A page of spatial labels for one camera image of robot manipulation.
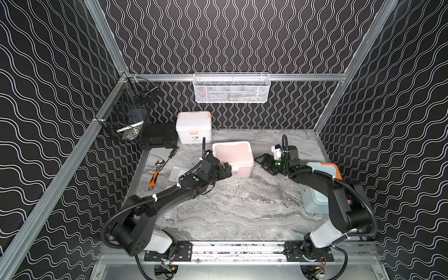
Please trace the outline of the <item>pink first aid box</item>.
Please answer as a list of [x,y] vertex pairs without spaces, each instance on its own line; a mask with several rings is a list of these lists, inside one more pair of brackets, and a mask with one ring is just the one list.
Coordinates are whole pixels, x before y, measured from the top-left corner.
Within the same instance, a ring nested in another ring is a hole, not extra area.
[[248,141],[221,142],[212,145],[213,155],[232,168],[232,179],[250,177],[254,156]]

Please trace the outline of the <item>white gauze packet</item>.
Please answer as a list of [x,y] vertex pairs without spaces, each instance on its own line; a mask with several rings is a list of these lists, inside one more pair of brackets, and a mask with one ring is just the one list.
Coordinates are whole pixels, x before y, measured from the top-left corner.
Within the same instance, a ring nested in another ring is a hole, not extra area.
[[178,182],[179,181],[179,177],[184,175],[186,172],[188,172],[188,169],[185,168],[180,168],[178,166],[174,166],[171,170],[171,173],[169,175],[169,181],[170,182]]

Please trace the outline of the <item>light blue first aid box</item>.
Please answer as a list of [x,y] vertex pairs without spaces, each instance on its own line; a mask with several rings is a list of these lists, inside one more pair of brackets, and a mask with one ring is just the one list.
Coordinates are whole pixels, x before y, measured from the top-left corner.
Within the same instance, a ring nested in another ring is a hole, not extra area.
[[[327,173],[331,176],[335,176],[338,179],[342,179],[339,168],[333,163],[322,162],[308,162],[306,166]],[[329,213],[329,201],[327,197],[328,188],[324,187],[322,179],[316,179],[311,181],[312,185],[300,184],[301,195],[304,210],[308,214],[328,214]]]

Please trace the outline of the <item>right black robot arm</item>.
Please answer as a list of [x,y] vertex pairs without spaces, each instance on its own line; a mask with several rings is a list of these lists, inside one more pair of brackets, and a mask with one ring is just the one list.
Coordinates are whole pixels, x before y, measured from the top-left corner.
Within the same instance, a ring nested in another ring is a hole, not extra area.
[[306,234],[304,246],[326,249],[352,236],[374,237],[377,234],[378,223],[364,187],[318,169],[313,162],[302,164],[297,147],[289,145],[285,134],[281,144],[274,145],[269,154],[258,156],[254,161],[271,175],[283,175],[327,197],[329,219]]

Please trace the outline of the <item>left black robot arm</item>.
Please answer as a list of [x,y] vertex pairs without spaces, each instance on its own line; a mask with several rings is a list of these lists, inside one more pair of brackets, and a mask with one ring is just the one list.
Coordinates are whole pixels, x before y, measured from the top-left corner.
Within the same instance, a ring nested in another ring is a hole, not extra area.
[[202,149],[202,158],[179,177],[177,184],[152,196],[129,197],[121,210],[103,225],[102,243],[113,249],[123,249],[135,257],[150,245],[156,221],[161,215],[206,194],[209,186],[232,176],[229,163],[220,163],[211,150],[205,149],[205,143]]

